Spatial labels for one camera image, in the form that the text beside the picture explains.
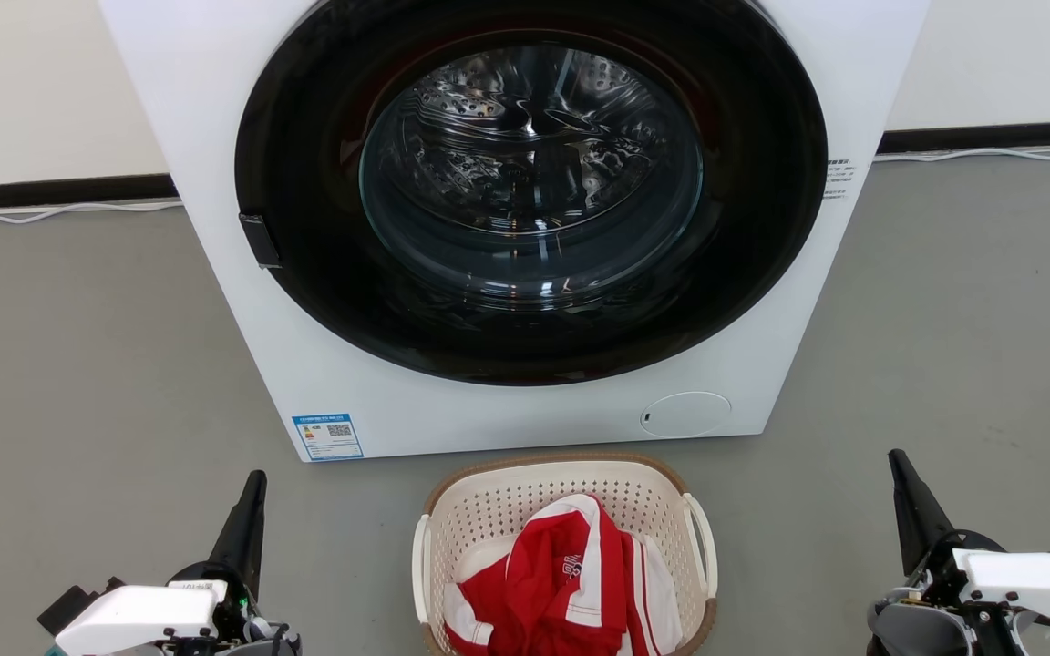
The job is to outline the cream perforated laundry basket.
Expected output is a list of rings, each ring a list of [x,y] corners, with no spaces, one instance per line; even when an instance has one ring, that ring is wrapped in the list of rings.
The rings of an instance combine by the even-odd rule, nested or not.
[[[598,498],[618,528],[657,544],[685,630],[671,656],[695,656],[717,615],[711,524],[675,470],[659,458],[624,452],[507,458],[468,466],[437,486],[417,522],[411,569],[429,656],[459,656],[443,628],[443,586],[504,556],[534,512],[576,493]]]

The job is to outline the small printed text sticker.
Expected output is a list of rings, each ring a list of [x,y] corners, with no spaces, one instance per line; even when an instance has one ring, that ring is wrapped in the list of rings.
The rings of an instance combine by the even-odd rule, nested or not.
[[[850,187],[857,178],[858,166],[850,158],[835,158],[828,161],[828,176],[826,176],[823,200],[845,199]]]

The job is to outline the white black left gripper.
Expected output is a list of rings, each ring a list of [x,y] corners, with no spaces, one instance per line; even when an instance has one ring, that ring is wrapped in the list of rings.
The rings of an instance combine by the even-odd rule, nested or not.
[[[56,631],[55,644],[66,656],[113,656],[141,646],[210,656],[244,644],[257,613],[267,486],[262,470],[247,475],[210,563],[192,564],[162,586],[120,585],[93,595]]]

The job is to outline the white front-load washing machine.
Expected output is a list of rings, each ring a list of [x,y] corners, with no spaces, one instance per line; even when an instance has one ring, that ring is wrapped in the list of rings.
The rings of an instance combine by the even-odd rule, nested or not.
[[[674,357],[572,384],[474,384],[400,368],[304,312],[255,261],[238,223],[236,142],[268,58],[320,0],[99,0],[180,199],[295,451],[299,415],[348,414],[364,458],[633,443],[679,392],[732,404],[715,436],[766,428],[875,157],[931,0],[753,0],[782,29],[828,112],[849,195],[821,198],[782,278],[724,331]]]

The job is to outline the red and white shirt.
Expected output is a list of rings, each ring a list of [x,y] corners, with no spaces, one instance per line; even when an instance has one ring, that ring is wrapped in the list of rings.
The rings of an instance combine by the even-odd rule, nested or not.
[[[657,543],[584,494],[543,507],[507,555],[448,584],[443,632],[459,656],[668,656],[685,638]]]

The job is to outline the black round washer door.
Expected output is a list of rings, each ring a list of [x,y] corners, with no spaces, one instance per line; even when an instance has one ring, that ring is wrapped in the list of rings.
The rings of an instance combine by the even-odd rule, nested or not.
[[[376,121],[417,79],[539,43],[652,78],[695,129],[704,194],[682,238],[637,277],[549,310],[484,304],[392,257],[359,167]],[[270,228],[275,281],[355,347],[454,381],[572,384],[696,347],[759,302],[814,229],[830,132],[813,75],[753,0],[320,0],[247,99],[236,194]]]

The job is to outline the steel washing drum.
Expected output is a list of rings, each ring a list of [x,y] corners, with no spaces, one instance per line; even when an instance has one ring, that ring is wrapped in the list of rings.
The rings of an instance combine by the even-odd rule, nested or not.
[[[359,190],[393,258],[480,303],[586,302],[649,269],[695,215],[704,154],[652,78],[551,43],[417,79],[366,139]]]

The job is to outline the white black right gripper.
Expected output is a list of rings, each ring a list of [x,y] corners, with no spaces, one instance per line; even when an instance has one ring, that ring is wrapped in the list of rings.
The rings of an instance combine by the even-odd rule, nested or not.
[[[980,533],[956,533],[908,454],[892,449],[888,461],[910,602],[944,611],[966,630],[1050,628],[1050,552],[1008,552]]]

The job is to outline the round white filter cover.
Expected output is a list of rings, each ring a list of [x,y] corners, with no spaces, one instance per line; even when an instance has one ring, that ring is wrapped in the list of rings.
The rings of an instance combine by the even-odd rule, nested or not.
[[[647,435],[664,439],[715,436],[724,427],[732,404],[713,392],[679,392],[647,406],[639,425]]]

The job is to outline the blue energy label sticker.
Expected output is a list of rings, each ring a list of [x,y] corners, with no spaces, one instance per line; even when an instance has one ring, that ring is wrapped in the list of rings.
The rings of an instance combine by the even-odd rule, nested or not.
[[[292,418],[297,452],[304,462],[328,462],[363,458],[365,454],[348,414],[299,415]]]

